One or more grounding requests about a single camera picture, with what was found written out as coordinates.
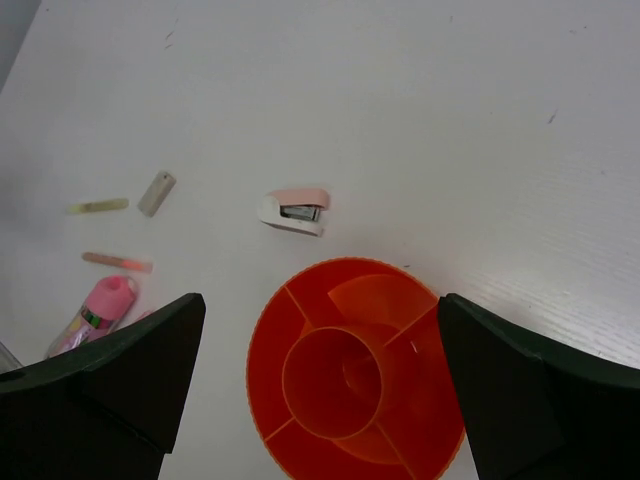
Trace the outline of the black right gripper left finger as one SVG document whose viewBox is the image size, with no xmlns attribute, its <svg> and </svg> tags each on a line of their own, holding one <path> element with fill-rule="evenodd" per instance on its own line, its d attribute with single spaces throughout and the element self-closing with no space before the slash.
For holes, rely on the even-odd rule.
<svg viewBox="0 0 640 480">
<path fill-rule="evenodd" d="M 206 306 L 138 322 L 1 376 L 4 479 L 156 479 L 175 446 Z"/>
</svg>

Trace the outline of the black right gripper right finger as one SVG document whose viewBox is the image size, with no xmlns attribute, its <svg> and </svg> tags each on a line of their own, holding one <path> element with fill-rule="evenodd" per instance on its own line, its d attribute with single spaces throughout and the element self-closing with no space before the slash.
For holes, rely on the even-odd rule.
<svg viewBox="0 0 640 480">
<path fill-rule="evenodd" d="M 481 479 L 636 479 L 639 372 L 458 295 L 438 324 Z"/>
</svg>

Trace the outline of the pink capped clear tube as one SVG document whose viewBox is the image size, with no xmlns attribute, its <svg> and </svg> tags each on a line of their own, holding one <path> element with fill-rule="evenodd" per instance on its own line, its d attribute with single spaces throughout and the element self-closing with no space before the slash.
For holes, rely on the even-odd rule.
<svg viewBox="0 0 640 480">
<path fill-rule="evenodd" d="M 45 359 L 100 339 L 116 329 L 137 301 L 139 286 L 126 275 L 100 279 L 76 315 L 50 344 Z"/>
</svg>

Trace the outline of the orange highlighter pen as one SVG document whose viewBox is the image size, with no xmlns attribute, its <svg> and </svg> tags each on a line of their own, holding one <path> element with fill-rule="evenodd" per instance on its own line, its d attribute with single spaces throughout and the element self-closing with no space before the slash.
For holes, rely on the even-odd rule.
<svg viewBox="0 0 640 480">
<path fill-rule="evenodd" d="M 136 271 L 142 273 L 151 273 L 153 271 L 152 262 L 143 262 L 135 259 L 117 257 L 111 255 L 104 255 L 95 252 L 84 252 L 81 258 L 85 262 L 104 265 L 114 268 L 121 268 L 129 271 Z"/>
</svg>

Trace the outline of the beige eraser block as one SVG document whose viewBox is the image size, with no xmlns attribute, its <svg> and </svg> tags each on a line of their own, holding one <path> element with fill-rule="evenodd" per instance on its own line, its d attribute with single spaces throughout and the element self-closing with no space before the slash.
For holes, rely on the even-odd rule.
<svg viewBox="0 0 640 480">
<path fill-rule="evenodd" d="M 148 218 L 153 217 L 175 185 L 176 178 L 171 173 L 158 172 L 139 200 L 138 210 Z"/>
</svg>

